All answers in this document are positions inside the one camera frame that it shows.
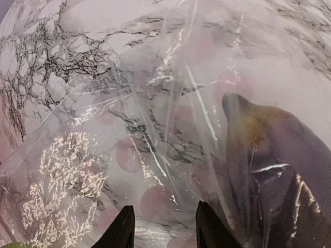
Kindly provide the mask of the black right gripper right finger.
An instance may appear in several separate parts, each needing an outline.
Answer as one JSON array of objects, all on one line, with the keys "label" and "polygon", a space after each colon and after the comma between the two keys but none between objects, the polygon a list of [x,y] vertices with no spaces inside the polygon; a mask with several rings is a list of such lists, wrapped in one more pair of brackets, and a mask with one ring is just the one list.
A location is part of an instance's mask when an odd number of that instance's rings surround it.
[{"label": "black right gripper right finger", "polygon": [[199,201],[195,221],[197,248],[241,248],[207,202]]}]

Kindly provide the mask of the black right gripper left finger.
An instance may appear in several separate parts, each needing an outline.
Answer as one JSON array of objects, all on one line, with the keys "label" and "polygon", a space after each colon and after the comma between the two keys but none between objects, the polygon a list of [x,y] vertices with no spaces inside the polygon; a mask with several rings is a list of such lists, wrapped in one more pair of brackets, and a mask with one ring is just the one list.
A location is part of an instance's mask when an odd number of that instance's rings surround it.
[{"label": "black right gripper left finger", "polygon": [[134,248],[135,224],[133,206],[124,206],[92,248]]}]

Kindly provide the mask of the light green fake pear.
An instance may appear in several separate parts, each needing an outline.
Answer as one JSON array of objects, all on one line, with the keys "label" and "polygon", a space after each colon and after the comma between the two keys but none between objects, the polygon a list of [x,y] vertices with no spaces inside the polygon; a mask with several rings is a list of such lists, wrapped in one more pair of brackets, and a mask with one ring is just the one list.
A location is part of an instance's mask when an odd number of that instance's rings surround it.
[{"label": "light green fake pear", "polygon": [[5,244],[1,246],[1,248],[30,248],[30,246],[25,243],[13,242],[13,243]]}]

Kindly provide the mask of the clear zip top bag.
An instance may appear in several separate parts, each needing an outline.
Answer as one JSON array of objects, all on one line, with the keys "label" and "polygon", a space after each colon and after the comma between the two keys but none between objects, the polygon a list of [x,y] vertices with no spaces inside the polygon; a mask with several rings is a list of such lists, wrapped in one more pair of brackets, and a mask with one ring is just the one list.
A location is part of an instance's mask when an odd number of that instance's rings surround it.
[{"label": "clear zip top bag", "polygon": [[207,202],[241,247],[222,97],[330,149],[330,1],[14,1],[1,22],[1,246],[196,247]]}]

